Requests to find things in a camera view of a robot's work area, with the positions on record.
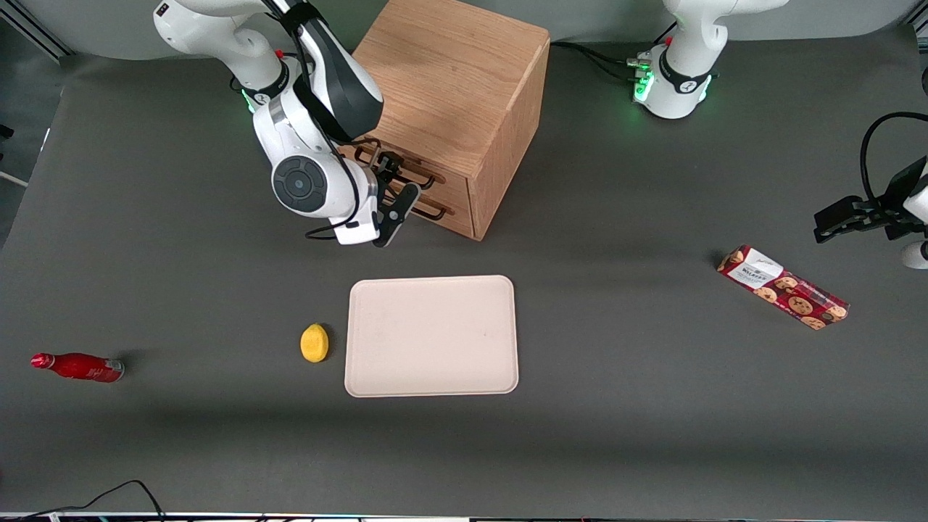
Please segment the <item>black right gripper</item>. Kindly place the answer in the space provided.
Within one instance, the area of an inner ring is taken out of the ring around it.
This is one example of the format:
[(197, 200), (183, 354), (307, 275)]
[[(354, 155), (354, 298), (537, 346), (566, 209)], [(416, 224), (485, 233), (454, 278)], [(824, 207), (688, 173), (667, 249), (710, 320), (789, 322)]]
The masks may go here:
[(361, 218), (394, 218), (395, 211), (387, 196), (390, 183), (402, 175), (402, 158), (391, 152), (381, 152), (375, 165), (363, 166), (368, 179), (368, 194), (362, 200)]

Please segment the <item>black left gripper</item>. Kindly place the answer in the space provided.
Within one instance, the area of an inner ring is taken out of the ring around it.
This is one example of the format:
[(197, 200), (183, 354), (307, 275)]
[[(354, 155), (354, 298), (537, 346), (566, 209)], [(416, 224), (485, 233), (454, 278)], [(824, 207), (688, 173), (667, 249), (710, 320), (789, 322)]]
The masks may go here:
[(926, 235), (926, 218), (905, 208), (904, 204), (917, 195), (926, 194), (926, 158), (919, 158), (890, 179), (884, 194), (873, 194), (867, 162), (863, 161), (863, 188), (871, 206), (864, 228), (859, 220), (865, 218), (860, 197), (845, 197), (816, 212), (814, 237), (816, 244), (824, 244), (846, 233), (882, 229), (888, 240), (898, 240), (908, 234)]

